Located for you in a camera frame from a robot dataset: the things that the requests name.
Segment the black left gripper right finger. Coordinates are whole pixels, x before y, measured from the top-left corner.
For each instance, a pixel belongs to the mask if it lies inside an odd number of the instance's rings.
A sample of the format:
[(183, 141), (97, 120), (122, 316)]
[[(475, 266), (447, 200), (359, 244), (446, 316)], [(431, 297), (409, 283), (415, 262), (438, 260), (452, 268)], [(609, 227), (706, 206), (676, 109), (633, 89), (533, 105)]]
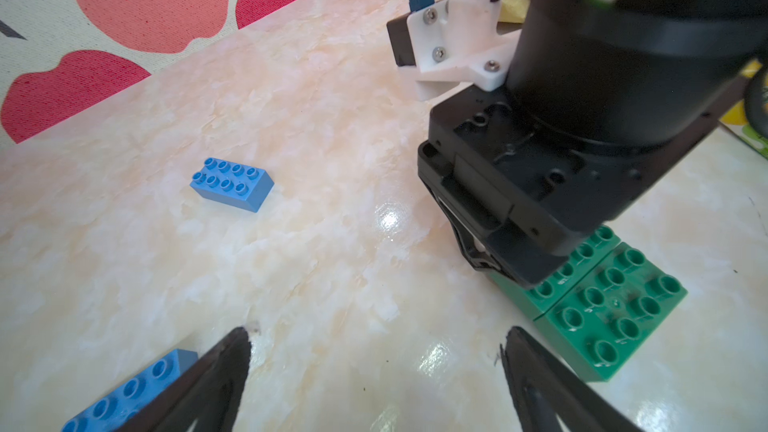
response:
[(523, 328), (509, 330), (500, 358), (524, 431), (641, 430)]

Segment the green lego brick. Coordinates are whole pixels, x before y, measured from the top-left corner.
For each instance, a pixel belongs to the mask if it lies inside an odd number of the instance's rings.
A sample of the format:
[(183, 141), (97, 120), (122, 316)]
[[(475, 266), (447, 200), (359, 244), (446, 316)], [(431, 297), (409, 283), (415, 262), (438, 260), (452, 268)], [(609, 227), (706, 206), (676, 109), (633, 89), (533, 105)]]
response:
[(530, 290), (489, 278), (585, 382), (611, 379), (687, 295), (606, 225)]

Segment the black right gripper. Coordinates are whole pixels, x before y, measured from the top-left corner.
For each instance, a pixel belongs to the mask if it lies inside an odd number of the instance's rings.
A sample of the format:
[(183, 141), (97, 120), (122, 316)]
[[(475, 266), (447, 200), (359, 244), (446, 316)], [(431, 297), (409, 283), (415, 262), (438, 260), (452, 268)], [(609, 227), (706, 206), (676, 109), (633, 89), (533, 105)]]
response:
[(604, 155), (555, 144), (504, 89), (471, 86), (431, 110), (418, 175), (470, 265), (532, 289), (706, 138), (746, 87), (731, 84), (664, 146)]

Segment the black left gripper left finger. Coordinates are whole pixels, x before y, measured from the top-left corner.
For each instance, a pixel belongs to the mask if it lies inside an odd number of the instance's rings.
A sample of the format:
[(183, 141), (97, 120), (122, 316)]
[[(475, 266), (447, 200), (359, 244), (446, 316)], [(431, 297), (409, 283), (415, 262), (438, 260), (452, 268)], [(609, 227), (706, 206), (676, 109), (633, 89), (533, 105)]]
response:
[(231, 431), (248, 376), (251, 343), (236, 327), (121, 431)]

